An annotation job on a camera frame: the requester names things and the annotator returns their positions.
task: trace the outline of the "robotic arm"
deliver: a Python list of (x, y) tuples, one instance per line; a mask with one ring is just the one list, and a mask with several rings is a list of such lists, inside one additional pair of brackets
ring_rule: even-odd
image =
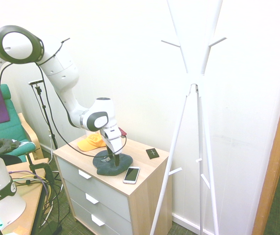
[(113, 102), (109, 98), (98, 98), (90, 109), (78, 104), (72, 88), (79, 80), (79, 72), (61, 45), (54, 37), (39, 39), (21, 27), (4, 26), (0, 28), (0, 64), (37, 63), (63, 103), (71, 125), (93, 132), (100, 130), (110, 150), (121, 153), (121, 132)]
[[(62, 49), (61, 42), (52, 37), (39, 39), (18, 26), (1, 27), (0, 69), (5, 62), (37, 63), (63, 103), (71, 125), (93, 132), (100, 130), (109, 153), (114, 153), (115, 159), (122, 152), (121, 131), (115, 119), (113, 102), (109, 98), (98, 98), (89, 109), (78, 104), (72, 91), (79, 79), (78, 69), (68, 53)], [(115, 165), (118, 164), (119, 156), (115, 161)], [(16, 193), (16, 186), (0, 159), (1, 229), (15, 221), (24, 209), (25, 201)]]

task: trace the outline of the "yellow cap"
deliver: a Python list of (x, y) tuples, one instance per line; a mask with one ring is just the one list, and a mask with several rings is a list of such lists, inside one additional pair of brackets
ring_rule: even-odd
[(106, 146), (100, 134), (91, 134), (84, 140), (79, 141), (77, 145), (82, 151), (90, 151), (99, 147)]

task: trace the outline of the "chair armrest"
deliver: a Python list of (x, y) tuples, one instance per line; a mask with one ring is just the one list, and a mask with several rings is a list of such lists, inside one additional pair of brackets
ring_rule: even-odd
[(40, 143), (39, 143), (39, 140), (38, 140), (38, 137), (37, 137), (37, 134), (31, 129), (29, 124), (24, 119), (22, 113), (19, 113), (18, 117), (19, 117), (19, 119), (21, 121), (21, 124), (22, 124), (22, 126), (23, 126), (23, 128), (26, 132), (27, 138), (36, 145), (36, 150), (35, 150), (35, 153), (33, 154), (34, 159), (44, 158), (43, 152), (41, 150), (41, 146), (40, 146)]

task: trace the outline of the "black coaster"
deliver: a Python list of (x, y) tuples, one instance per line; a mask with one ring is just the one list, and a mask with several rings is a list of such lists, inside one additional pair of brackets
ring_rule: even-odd
[(157, 153), (155, 148), (147, 149), (146, 153), (149, 155), (150, 159), (159, 157), (159, 154)]

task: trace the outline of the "teal chair cushion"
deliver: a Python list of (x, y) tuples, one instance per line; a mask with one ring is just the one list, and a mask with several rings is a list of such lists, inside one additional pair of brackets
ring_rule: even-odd
[[(11, 93), (8, 86), (6, 84), (1, 84), (0, 89), (2, 91), (4, 102), (10, 118), (9, 121), (0, 123), (0, 139), (4, 138), (17, 140), (20, 142), (29, 142), (15, 110), (14, 104), (11, 101)], [(18, 156), (23, 162), (26, 162), (26, 157), (24, 154), (34, 151), (35, 149), (36, 146), (34, 145), (34, 143), (29, 142), (7, 154)]]

